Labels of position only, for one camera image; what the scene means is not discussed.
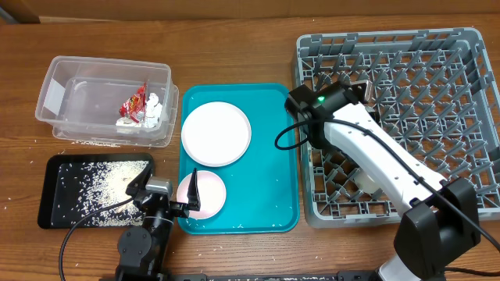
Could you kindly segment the pink bowl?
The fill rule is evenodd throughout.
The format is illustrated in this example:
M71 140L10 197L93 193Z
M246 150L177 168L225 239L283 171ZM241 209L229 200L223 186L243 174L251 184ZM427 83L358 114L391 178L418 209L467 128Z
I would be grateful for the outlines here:
M192 219L209 219L224 206L227 190L222 179L206 170L197 171L197 188L201 207L199 211L190 211Z

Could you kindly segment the white plate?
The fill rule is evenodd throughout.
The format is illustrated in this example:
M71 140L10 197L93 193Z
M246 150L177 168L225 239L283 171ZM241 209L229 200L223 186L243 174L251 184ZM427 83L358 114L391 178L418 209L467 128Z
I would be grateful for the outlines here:
M187 155L208 167L236 162L252 139L248 117L235 105L213 101L198 106L185 119L181 143Z

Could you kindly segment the white napkin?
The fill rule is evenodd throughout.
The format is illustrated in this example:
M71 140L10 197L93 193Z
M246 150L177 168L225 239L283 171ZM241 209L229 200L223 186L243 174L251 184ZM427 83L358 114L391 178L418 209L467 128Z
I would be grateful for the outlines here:
M145 116L141 123L135 123L127 117L120 116L116 121L116 126L129 126L129 127L145 127L153 128L159 123L163 105L159 102L159 97L156 93L151 93L146 99Z

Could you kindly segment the red foil wrapper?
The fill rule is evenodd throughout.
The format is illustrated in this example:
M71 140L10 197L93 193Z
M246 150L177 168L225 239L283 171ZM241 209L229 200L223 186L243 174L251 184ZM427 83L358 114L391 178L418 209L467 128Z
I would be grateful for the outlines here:
M120 107L119 114L127 117L135 123L141 123L145 116L147 84L144 83L137 89L128 100Z

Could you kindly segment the white cup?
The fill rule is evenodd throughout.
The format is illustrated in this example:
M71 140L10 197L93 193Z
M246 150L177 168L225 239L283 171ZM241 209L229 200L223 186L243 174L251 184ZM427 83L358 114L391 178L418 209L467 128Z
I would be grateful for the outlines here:
M374 194L381 189L380 185L361 168L359 168L352 180L363 193Z

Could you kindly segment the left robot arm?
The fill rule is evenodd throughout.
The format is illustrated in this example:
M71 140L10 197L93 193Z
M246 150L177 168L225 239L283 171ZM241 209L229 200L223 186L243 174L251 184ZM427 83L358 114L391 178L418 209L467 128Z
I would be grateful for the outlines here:
M66 234L59 250L59 278L64 280L63 255L73 232L87 220L102 212L134 203L144 213L141 226L124 230L117 249L120 261L114 274L115 280L168 280L162 272L163 259L176 218L186 219L191 211L199 211L202 204L198 191L198 170L194 169L187 189L187 202L171 199L173 190L169 180L153 175L153 165L147 165L128 185L125 201L110 205L85 215Z

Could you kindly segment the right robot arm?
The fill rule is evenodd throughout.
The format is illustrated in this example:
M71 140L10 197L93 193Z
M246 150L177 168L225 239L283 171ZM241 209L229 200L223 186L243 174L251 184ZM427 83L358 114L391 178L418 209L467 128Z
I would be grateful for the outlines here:
M306 85L290 91L284 104L291 130L305 132L313 147L336 148L351 158L391 200L401 221L395 256L364 280L443 280L457 272L450 264L482 238L498 241L479 225L476 192L459 177L446 180L414 158L371 116L369 80L335 82L315 92Z

